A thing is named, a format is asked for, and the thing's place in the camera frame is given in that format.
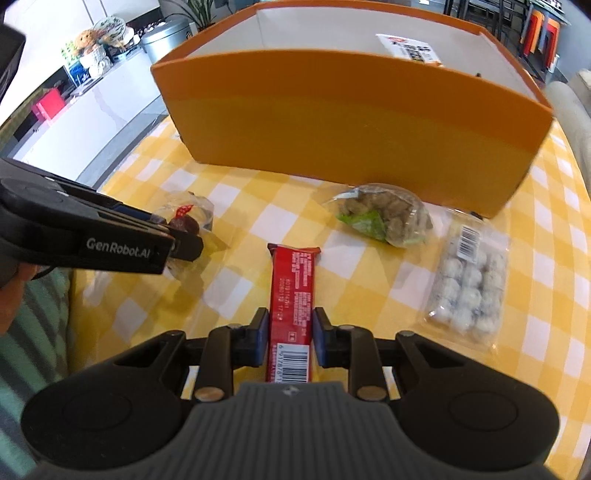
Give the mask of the clear packet brown date snack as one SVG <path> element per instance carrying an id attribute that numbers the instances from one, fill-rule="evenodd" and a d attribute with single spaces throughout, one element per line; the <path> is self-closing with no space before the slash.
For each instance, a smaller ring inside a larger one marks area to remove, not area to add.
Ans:
<path id="1" fill-rule="evenodd" d="M 204 240 L 205 234 L 211 233 L 213 209 L 213 204 L 207 198 L 190 191 L 180 191 L 168 195 L 153 213 L 165 219 L 163 226 L 198 234 Z M 166 268 L 175 279 L 180 279 L 192 268 L 195 261 L 187 262 L 169 257 Z"/>

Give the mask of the red snack bar wrapper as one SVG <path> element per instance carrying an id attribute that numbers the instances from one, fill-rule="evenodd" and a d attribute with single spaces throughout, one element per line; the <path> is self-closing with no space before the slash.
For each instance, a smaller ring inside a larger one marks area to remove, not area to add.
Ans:
<path id="1" fill-rule="evenodd" d="M 315 296 L 318 247 L 294 248 L 270 243 L 270 383 L 307 383 L 311 377 L 311 312 Z"/>

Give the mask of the clear bag white round candies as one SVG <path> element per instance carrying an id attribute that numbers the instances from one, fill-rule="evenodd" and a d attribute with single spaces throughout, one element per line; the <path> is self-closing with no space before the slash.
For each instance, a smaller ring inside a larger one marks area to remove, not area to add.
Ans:
<path id="1" fill-rule="evenodd" d="M 503 325 L 510 239 L 474 214 L 454 210 L 449 219 L 424 321 L 454 342 L 493 350 Z"/>

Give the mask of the clear bag brown green snack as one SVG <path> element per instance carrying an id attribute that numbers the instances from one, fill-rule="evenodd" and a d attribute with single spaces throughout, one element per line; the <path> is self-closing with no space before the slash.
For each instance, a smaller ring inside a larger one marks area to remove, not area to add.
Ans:
<path id="1" fill-rule="evenodd" d="M 335 194 L 324 205 L 356 232 L 397 248 L 424 243 L 433 229 L 423 201 L 399 186 L 355 186 Z"/>

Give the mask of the white tv cabinet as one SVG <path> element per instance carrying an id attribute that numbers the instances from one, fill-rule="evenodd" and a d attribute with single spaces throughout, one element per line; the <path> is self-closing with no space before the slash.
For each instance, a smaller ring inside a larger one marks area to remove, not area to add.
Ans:
<path id="1" fill-rule="evenodd" d="M 91 187 L 102 185 L 168 115 L 143 50 L 116 64 L 4 156 Z"/>

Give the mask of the red box on cabinet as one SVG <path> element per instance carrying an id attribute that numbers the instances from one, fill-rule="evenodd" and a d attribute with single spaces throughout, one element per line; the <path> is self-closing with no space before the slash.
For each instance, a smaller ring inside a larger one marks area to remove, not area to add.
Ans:
<path id="1" fill-rule="evenodd" d="M 40 121 L 52 120 L 63 108 L 65 101 L 57 88 L 51 88 L 44 93 L 32 106 L 32 112 Z"/>

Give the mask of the green striped trousers leg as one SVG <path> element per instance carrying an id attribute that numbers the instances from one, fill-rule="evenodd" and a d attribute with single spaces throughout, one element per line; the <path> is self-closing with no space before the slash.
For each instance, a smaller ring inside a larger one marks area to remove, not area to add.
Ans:
<path id="1" fill-rule="evenodd" d="M 21 266 L 1 288 L 1 477 L 21 479 L 35 467 L 20 427 L 27 401 L 68 376 L 67 327 L 72 272 L 37 279 Z"/>

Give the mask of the grey metal trash bin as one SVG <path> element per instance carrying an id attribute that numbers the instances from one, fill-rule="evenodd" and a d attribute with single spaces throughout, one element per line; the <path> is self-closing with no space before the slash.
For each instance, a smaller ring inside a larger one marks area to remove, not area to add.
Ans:
<path id="1" fill-rule="evenodd" d="M 172 18 L 145 31 L 140 44 L 154 64 L 191 36 L 190 22 L 186 18 Z"/>

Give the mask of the yellow white checkered tablecloth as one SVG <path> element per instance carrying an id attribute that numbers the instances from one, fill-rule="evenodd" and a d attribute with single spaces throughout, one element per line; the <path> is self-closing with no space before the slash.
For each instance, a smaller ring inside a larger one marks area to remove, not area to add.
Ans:
<path id="1" fill-rule="evenodd" d="M 206 166 L 193 160 L 170 120 L 134 149 L 104 192 L 155 210 L 175 192 L 211 200 L 221 249 L 184 280 L 169 274 L 79 271 L 74 276 L 68 360 L 80 370 L 163 331 L 201 337 L 249 322 L 270 300 L 267 244 L 320 247 L 315 303 L 335 324 L 389 338 L 423 320 L 438 261 L 435 244 L 398 250 L 342 225 L 318 200 L 321 183 Z M 494 349 L 467 355 L 544 391 L 560 414 L 548 463 L 578 476 L 590 441 L 590 199 L 568 140 L 554 124 L 530 173 L 495 218 L 510 252 L 504 320 Z"/>

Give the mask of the stuffed toys on cabinet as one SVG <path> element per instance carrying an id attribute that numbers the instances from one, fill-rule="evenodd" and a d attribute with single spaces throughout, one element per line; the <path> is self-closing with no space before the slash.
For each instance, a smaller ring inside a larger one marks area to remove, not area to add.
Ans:
<path id="1" fill-rule="evenodd" d="M 81 32 L 72 42 L 75 57 L 90 53 L 102 46 L 108 54 L 118 55 L 132 44 L 135 32 L 118 16 L 108 16 L 98 21 L 91 29 Z"/>

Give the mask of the potted green plant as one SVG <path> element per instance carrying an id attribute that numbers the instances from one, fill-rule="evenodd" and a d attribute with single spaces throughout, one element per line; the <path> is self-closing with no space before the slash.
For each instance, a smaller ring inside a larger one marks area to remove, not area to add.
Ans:
<path id="1" fill-rule="evenodd" d="M 232 1 L 166 0 L 159 5 L 164 19 L 185 19 L 198 32 L 235 13 Z"/>

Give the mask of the orange cardboard box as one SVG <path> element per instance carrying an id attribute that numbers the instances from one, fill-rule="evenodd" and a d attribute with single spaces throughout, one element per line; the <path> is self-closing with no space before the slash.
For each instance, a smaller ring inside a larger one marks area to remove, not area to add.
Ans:
<path id="1" fill-rule="evenodd" d="M 426 42 L 443 65 L 395 58 L 377 34 Z M 525 179 L 553 120 L 487 30 L 382 2 L 259 3 L 151 73 L 198 161 L 392 184 L 487 218 Z"/>

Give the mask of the white orange snack packet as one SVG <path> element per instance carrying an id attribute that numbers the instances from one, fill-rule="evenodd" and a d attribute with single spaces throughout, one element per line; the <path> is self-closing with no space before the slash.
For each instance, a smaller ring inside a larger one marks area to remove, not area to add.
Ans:
<path id="1" fill-rule="evenodd" d="M 377 39 L 395 58 L 441 67 L 439 56 L 430 44 L 389 34 L 377 34 Z"/>

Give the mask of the beige sofa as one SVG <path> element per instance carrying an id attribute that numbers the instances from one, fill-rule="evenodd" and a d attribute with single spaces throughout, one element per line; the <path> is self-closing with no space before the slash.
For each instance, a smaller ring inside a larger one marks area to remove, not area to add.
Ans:
<path id="1" fill-rule="evenodd" d="M 589 69 L 578 71 L 567 83 L 553 81 L 544 89 L 590 191 L 591 106 Z"/>

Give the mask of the orange red stools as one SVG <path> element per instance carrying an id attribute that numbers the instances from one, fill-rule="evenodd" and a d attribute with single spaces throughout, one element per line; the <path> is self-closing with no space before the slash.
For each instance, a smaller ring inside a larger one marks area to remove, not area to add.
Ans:
<path id="1" fill-rule="evenodd" d="M 520 38 L 521 54 L 528 57 L 539 52 L 543 68 L 549 70 L 557 55 L 561 26 L 556 15 L 531 4 Z"/>

